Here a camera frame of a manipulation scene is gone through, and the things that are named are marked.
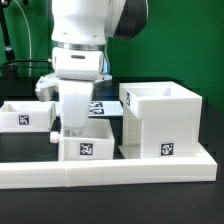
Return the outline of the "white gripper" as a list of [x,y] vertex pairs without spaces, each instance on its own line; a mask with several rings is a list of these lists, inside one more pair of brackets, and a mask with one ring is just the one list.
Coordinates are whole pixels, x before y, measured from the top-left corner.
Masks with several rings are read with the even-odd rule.
[[58,87],[62,127],[65,130],[81,130],[88,119],[94,83],[60,79]]

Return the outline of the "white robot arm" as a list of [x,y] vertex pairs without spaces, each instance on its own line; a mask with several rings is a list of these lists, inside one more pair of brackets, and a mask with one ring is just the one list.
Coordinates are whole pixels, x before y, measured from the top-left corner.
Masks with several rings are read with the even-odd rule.
[[145,27],[147,0],[52,0],[52,65],[59,78],[61,124],[81,130],[94,82],[103,73],[107,39],[131,39]]

